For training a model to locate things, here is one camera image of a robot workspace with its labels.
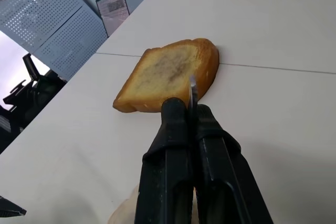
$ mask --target bread crust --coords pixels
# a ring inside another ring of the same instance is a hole
[[[216,73],[219,66],[219,53],[216,46],[208,39],[198,38],[194,40],[186,39],[181,40],[162,48],[152,48],[147,49],[139,62],[136,64],[131,75],[123,85],[122,89],[118,93],[117,97],[113,102],[113,107],[121,112],[129,113],[134,111],[141,112],[160,112],[162,103],[168,98],[155,98],[153,100],[144,101],[120,101],[119,97],[127,90],[129,85],[132,83],[133,78],[136,78],[139,66],[142,64],[142,61],[145,61],[147,57],[150,57],[151,53],[156,51],[169,48],[174,48],[180,45],[195,45],[198,48],[197,54],[202,58],[202,66],[200,66],[197,71],[194,73],[197,89],[198,89],[198,99],[201,99],[206,91],[210,88],[212,83],[215,80]],[[172,94],[171,97],[178,97],[185,102],[187,105],[189,102],[189,81],[184,83],[182,92],[179,94]]]

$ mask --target bread slice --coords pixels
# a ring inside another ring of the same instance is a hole
[[[213,83],[218,50],[207,39],[181,40],[147,49],[113,102],[121,112],[160,112],[162,103],[177,97],[189,101],[189,79],[195,76],[198,99]]]

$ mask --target perforated metal panel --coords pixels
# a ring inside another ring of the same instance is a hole
[[[0,30],[33,53],[82,5],[82,0],[1,0]]]
[[[106,39],[101,19],[83,6],[34,55],[70,80]]]

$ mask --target toast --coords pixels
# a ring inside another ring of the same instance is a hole
[[[218,50],[207,39],[187,39],[147,49],[113,107],[121,112],[160,112],[162,103],[170,97],[180,98],[187,105],[190,76],[196,79],[200,99],[213,83],[218,66]]]

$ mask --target white table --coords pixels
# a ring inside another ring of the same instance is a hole
[[[336,0],[144,0],[97,52],[204,37],[222,63],[336,73],[335,17]]]
[[[1,224],[107,223],[161,123],[112,108],[138,60],[94,55],[0,155],[0,194],[27,210]],[[220,65],[201,100],[242,145],[275,223],[335,220],[335,81]]]

